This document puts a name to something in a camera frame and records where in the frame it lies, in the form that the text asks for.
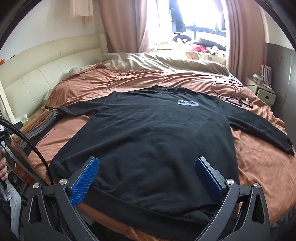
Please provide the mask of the person's left hand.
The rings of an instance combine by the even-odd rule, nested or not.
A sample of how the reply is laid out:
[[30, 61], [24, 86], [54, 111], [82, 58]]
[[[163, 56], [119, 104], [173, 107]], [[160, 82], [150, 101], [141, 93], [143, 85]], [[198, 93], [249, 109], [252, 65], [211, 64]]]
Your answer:
[[6, 181], [8, 179], [8, 167], [6, 165], [5, 155], [5, 149], [1, 148], [0, 178], [2, 181]]

